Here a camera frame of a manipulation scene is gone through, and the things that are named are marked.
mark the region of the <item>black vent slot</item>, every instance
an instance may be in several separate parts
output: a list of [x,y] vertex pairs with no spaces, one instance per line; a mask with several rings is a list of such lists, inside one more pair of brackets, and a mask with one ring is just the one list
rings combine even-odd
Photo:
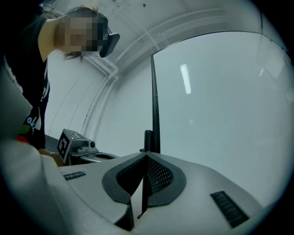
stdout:
[[147,175],[151,183],[153,194],[169,186],[173,180],[172,172],[151,158],[148,158]]
[[217,206],[224,214],[225,218],[232,226],[237,227],[249,219],[247,215],[232,201],[232,199],[224,192],[219,191],[210,194]]
[[78,171],[71,174],[65,174],[63,177],[65,178],[65,180],[70,180],[70,179],[76,179],[76,178],[82,177],[84,175],[86,175],[84,172]]

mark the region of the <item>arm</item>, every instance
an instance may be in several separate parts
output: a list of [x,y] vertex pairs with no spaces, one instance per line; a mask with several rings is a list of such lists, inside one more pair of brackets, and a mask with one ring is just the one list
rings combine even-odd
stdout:
[[[42,155],[49,156],[51,154],[51,152],[47,151],[46,149],[39,149],[38,151]],[[57,164],[58,167],[63,166],[63,161],[61,160],[61,157],[60,157],[59,153],[52,153],[50,155],[50,157],[52,157],[54,159],[54,161],[55,161],[55,163]]]

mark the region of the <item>hair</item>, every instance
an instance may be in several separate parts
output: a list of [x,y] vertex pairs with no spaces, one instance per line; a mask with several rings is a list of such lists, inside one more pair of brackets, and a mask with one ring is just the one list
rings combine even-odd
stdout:
[[[66,14],[63,15],[64,16],[63,20],[67,19],[68,17],[75,16],[77,15],[77,13],[86,13],[87,15],[90,15],[91,17],[98,18],[99,23],[102,23],[103,27],[107,29],[108,19],[103,14],[98,13],[98,7],[92,7],[90,5],[81,5],[69,10]],[[44,15],[48,19],[58,18],[62,16],[60,13],[52,12],[52,11],[45,11]],[[80,59],[82,60],[83,57],[82,57],[81,51],[64,53],[64,59],[66,60],[75,59],[78,57],[80,57]]]

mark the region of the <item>red object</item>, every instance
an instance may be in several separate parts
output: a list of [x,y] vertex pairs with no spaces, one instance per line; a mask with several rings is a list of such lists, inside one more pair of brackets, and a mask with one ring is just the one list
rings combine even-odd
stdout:
[[22,135],[19,135],[17,137],[17,140],[20,141],[20,142],[24,142],[24,143],[29,144],[28,140],[24,136],[22,136]]

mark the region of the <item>person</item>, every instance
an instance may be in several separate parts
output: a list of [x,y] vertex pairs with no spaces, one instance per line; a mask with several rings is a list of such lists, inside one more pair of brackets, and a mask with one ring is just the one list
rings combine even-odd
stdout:
[[107,40],[107,25],[107,18],[91,6],[76,7],[54,19],[48,19],[39,6],[11,28],[6,38],[6,62],[32,105],[17,139],[53,157],[58,166],[63,165],[59,154],[45,149],[45,111],[50,93],[48,55],[60,50],[65,59],[74,59],[99,52]]

